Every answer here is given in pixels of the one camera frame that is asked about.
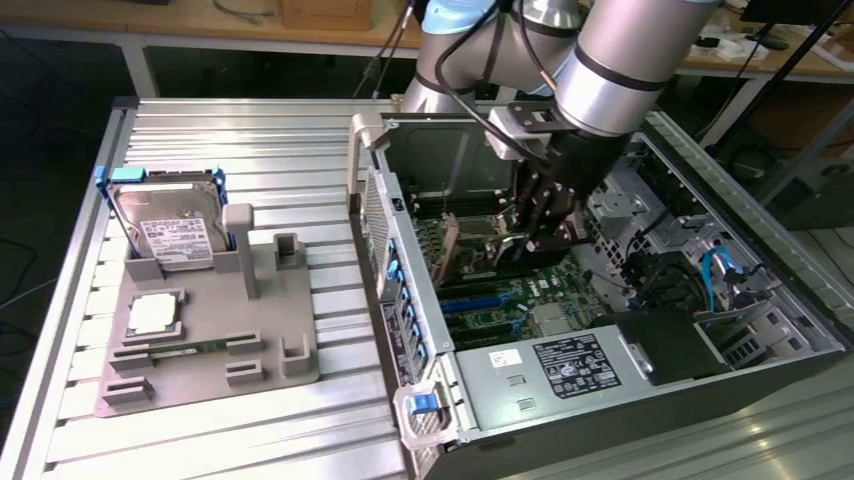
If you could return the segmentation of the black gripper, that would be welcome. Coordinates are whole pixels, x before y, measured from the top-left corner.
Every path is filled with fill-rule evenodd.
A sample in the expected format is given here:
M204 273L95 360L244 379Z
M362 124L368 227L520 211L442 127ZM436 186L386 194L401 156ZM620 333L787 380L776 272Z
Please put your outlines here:
M534 169L584 201L608 175L631 137L631 133L604 137L584 130L553 132Z

